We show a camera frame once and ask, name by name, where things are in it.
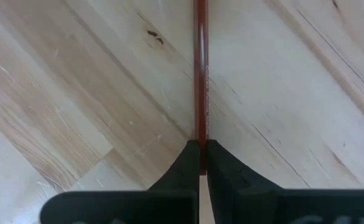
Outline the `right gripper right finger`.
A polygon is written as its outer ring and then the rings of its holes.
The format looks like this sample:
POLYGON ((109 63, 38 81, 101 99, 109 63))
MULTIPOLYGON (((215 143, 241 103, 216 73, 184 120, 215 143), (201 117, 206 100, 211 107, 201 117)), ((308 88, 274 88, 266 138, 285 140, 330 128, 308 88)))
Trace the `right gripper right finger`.
POLYGON ((364 223, 363 189, 284 189, 215 140, 206 158, 216 223, 364 223))

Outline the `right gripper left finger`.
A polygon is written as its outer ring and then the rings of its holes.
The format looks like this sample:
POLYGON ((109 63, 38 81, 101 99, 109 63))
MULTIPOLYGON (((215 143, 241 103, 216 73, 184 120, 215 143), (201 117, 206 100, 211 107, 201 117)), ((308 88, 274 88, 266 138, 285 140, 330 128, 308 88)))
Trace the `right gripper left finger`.
POLYGON ((41 223, 198 223, 200 148, 188 141, 147 190, 74 191, 44 204, 41 223))

